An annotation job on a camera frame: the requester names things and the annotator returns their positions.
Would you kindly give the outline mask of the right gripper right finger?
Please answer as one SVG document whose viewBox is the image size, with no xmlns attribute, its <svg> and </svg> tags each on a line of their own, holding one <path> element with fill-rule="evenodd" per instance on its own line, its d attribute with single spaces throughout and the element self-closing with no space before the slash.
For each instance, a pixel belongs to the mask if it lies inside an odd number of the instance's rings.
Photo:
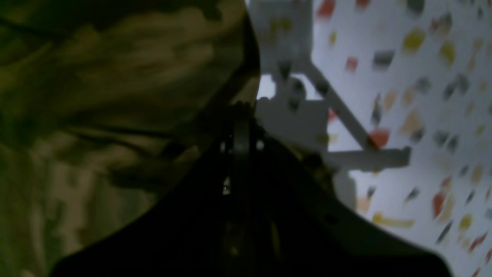
<svg viewBox="0 0 492 277">
<path fill-rule="evenodd" d="M 244 195 L 255 219 L 257 250 L 276 258 L 283 277 L 449 277 L 436 254 L 399 240 L 337 199 L 319 154 L 294 149 L 265 132 L 246 106 L 248 173 Z"/>
</svg>

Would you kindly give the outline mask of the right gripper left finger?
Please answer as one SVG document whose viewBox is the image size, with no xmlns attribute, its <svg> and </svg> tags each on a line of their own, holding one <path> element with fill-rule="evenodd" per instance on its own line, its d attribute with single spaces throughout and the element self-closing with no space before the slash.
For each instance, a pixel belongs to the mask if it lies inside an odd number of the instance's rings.
<svg viewBox="0 0 492 277">
<path fill-rule="evenodd" d="M 169 194 L 122 230 L 56 263 L 51 277 L 226 277 L 226 223 L 237 219 L 235 127 L 228 107 L 211 147 Z"/>
</svg>

